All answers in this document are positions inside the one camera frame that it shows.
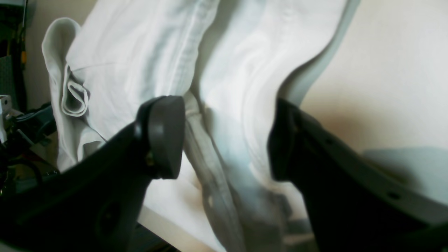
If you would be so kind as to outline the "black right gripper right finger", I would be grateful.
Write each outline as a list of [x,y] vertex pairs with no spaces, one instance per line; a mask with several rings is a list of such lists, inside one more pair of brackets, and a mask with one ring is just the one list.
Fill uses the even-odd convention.
[[322,252],[446,252],[447,206],[377,171],[318,121],[278,98],[271,174],[302,194]]

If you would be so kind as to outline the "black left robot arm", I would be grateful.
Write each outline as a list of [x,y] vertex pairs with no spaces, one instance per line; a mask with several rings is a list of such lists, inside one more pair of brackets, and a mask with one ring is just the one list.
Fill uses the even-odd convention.
[[22,193],[57,176],[59,171],[32,151],[48,145],[56,132],[51,103],[21,113],[10,96],[1,95],[1,197]]

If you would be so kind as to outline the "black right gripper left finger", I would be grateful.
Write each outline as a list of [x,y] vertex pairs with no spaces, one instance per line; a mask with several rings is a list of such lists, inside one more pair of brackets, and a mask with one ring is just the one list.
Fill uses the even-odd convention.
[[134,122],[63,174],[1,200],[1,243],[31,252],[125,252],[154,179],[177,179],[181,96],[142,104]]

